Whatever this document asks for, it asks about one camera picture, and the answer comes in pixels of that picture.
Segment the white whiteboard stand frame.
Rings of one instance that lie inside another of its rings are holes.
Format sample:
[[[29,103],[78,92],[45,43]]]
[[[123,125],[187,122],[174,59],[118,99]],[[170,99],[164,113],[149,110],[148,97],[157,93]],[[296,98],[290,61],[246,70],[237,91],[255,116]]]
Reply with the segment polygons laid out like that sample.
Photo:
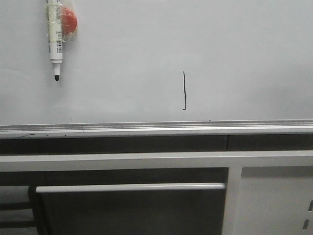
[[[223,234],[310,235],[312,151],[1,156],[8,171],[227,167]]]

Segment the white whiteboard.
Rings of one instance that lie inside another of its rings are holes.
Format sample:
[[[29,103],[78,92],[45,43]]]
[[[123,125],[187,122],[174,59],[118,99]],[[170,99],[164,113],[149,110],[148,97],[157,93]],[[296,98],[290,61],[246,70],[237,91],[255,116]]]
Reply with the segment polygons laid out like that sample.
[[[312,133],[312,1],[73,7],[56,81],[45,1],[1,1],[1,138]]]

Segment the orange round magnet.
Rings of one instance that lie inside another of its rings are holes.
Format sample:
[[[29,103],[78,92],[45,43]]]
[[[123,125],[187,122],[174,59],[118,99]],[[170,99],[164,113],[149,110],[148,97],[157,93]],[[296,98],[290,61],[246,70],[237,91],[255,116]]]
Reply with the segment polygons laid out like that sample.
[[[62,31],[64,35],[70,35],[75,32],[77,28],[77,18],[74,11],[70,8],[62,8]]]

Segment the white horizontal stand bar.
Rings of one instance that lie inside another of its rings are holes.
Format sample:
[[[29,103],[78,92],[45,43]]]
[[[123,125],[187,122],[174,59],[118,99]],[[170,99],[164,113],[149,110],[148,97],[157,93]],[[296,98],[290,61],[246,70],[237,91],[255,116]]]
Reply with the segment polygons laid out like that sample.
[[[118,184],[80,186],[38,186],[36,193],[111,192],[149,190],[214,190],[225,189],[225,183],[166,183],[166,184]]]

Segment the white whiteboard marker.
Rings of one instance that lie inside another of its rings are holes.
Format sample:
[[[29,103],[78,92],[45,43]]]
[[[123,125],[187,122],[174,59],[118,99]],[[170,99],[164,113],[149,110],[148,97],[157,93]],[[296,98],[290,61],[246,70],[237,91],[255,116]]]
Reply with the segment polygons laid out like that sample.
[[[63,62],[63,31],[62,31],[62,3],[60,0],[47,0],[47,28],[49,57],[53,67],[53,76],[60,79],[61,64]]]

